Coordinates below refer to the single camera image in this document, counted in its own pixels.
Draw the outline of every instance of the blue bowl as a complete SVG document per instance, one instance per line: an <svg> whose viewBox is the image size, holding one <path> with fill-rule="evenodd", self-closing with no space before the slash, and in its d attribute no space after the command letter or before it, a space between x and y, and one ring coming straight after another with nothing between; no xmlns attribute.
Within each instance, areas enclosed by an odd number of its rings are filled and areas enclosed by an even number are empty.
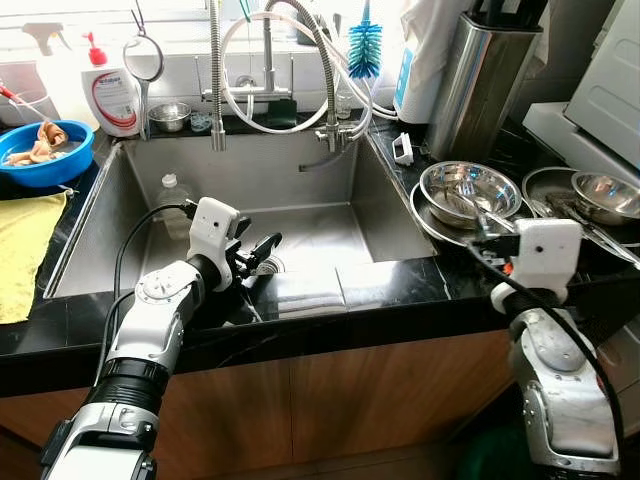
<svg viewBox="0 0 640 480"><path fill-rule="evenodd" d="M26 152L33 148L41 124L25 125L0 137L0 173L8 175L18 185L43 188L68 182L89 168L93 160L91 144L94 138L89 125L73 120L56 120L54 123L67 132L70 142L79 142L73 151L55 160L35 165L5 165L7 157L12 153Z"/></svg>

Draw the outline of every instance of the dish soap bottle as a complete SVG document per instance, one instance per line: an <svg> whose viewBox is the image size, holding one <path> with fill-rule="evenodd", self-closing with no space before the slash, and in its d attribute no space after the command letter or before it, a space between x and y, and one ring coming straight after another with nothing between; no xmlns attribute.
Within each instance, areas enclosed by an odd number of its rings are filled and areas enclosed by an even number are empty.
<svg viewBox="0 0 640 480"><path fill-rule="evenodd" d="M175 173L168 173L162 177L162 190L157 197L157 205L167 205L184 203L187 198L192 198L192 192L189 187L178 183ZM187 218L182 210L171 208L163 210L162 221L167 227L169 237L172 240L185 240L189 238L189 229L191 228L191 220Z"/></svg>
<svg viewBox="0 0 640 480"><path fill-rule="evenodd" d="M114 137L129 137L140 130L136 115L138 95L133 79L123 65L107 64L107 54L86 35L92 67L82 72L82 88L91 111L102 129Z"/></svg>

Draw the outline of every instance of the green object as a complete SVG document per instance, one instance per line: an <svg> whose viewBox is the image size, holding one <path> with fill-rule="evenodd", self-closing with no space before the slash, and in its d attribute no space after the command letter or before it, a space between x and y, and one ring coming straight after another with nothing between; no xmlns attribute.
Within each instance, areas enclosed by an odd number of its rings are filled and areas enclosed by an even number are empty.
<svg viewBox="0 0 640 480"><path fill-rule="evenodd" d="M267 109L267 126L269 128L293 128L298 123L298 102L290 99L269 102Z"/></svg>
<svg viewBox="0 0 640 480"><path fill-rule="evenodd" d="M465 453L456 480L535 480L523 428L513 425L478 435Z"/></svg>
<svg viewBox="0 0 640 480"><path fill-rule="evenodd" d="M251 18L249 17L249 12L251 9L249 8L248 0L238 0L240 2L240 8L242 8L242 13L244 15L244 19L247 23L251 23Z"/></svg>

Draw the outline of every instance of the small steel bowl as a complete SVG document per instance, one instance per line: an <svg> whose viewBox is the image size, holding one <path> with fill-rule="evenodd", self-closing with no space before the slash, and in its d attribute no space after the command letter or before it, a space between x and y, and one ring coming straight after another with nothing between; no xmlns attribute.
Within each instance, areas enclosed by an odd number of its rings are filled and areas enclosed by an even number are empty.
<svg viewBox="0 0 640 480"><path fill-rule="evenodd" d="M600 173L576 172L571 177L576 208L603 225L625 225L640 219L640 188Z"/></svg>
<svg viewBox="0 0 640 480"><path fill-rule="evenodd" d="M502 218L516 213L522 204L522 195L515 183L502 173L476 163L431 165L420 177L420 189L438 220L468 230L475 228L477 213L460 195Z"/></svg>
<svg viewBox="0 0 640 480"><path fill-rule="evenodd" d="M149 110L149 120L163 132L179 132L190 114L191 107L186 103L164 103Z"/></svg>

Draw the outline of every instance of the black countertop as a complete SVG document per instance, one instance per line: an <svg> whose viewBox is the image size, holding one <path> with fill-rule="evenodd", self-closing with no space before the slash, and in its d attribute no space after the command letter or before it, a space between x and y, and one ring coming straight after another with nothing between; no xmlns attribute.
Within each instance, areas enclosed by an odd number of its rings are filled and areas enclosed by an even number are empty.
<svg viewBox="0 0 640 480"><path fill-rule="evenodd" d="M411 167L392 159L391 141L401 131L416 144ZM501 132L487 164L520 182L534 168L560 163L514 132ZM408 205L430 163L417 147L424 128L376 120L369 133ZM92 381L112 293L45 299L43 292L108 152L108 141L96 142L96 163L69 185L78 193L51 239L29 320L0 325L0 396ZM51 193L16 189L2 178L0 192L2 198ZM436 257L261 276L245 282L242 292L212 296L185 332L177 372L506 328L488 301L495 282L464 249L432 242ZM567 304L597 343L640 311L640 273L604 252L586 250Z"/></svg>

